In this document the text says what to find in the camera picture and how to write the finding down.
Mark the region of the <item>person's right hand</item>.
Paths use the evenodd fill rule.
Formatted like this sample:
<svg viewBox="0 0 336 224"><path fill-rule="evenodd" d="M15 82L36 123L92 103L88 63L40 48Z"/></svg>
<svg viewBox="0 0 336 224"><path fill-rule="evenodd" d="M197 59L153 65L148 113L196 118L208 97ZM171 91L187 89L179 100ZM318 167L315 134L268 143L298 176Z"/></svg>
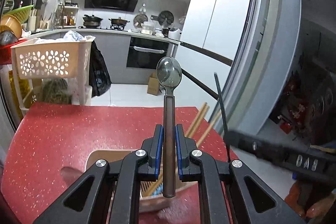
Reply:
<svg viewBox="0 0 336 224"><path fill-rule="evenodd" d="M335 203L335 189L296 181L284 201L302 219L321 221Z"/></svg>

